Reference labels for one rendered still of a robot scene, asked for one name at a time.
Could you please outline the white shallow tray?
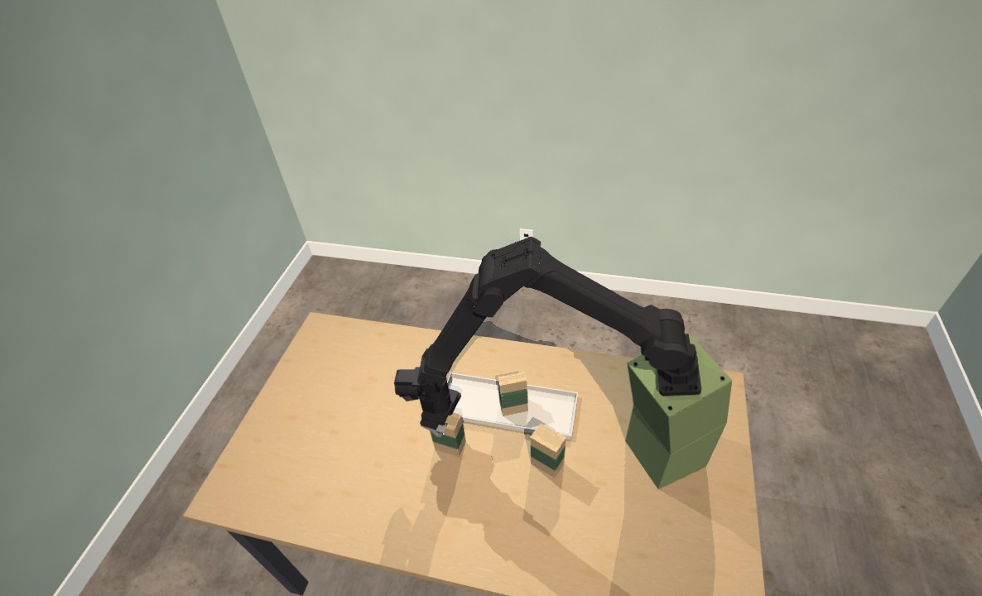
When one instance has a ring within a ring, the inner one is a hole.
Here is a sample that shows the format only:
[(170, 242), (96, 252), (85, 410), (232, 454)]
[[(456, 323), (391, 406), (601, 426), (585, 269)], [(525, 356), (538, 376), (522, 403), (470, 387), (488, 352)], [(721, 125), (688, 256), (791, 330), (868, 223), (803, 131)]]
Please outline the white shallow tray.
[(528, 411), (503, 416), (498, 380), (450, 373), (448, 388), (461, 393), (454, 412), (462, 421), (534, 433), (539, 424), (571, 439), (578, 392), (527, 385)]

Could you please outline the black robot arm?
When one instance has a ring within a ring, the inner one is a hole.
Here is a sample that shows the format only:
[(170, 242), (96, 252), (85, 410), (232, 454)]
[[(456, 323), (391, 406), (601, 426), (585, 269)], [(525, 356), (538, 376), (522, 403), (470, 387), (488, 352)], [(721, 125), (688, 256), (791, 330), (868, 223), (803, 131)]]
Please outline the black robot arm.
[(428, 397), (441, 401), (448, 396), (446, 374), (452, 363), (481, 322), (486, 317), (493, 318), (503, 302), (523, 286), (547, 293), (594, 320), (618, 329), (639, 344), (645, 361), (649, 359), (657, 373), (660, 369), (660, 395), (700, 395), (696, 346), (691, 344), (689, 334), (685, 334), (679, 310), (658, 309), (654, 305), (648, 305), (646, 309), (636, 305), (567, 267), (541, 248), (541, 241), (534, 237), (491, 250), (481, 259), (479, 274), (475, 274), (469, 283), (467, 293), (436, 341), (426, 348), (421, 356), (421, 366), (397, 370), (396, 395), (401, 395), (407, 402), (420, 397), (422, 410), (435, 414), (433, 402)]

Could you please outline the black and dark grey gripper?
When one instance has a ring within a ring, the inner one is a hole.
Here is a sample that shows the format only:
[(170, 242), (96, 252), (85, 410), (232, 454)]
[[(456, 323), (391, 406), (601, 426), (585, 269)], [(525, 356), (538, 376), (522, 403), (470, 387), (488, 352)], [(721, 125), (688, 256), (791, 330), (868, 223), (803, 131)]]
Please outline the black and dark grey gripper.
[[(455, 407), (460, 403), (461, 393), (458, 390), (449, 389), (448, 396), (443, 397), (441, 401), (433, 401), (435, 414), (433, 412), (423, 411), (421, 413), (421, 427), (429, 431), (433, 431), (433, 434), (437, 437), (441, 437), (445, 433), (446, 426), (445, 422), (448, 416), (452, 416)], [(433, 422), (434, 421), (434, 422)], [(437, 433), (440, 431), (440, 433)]]

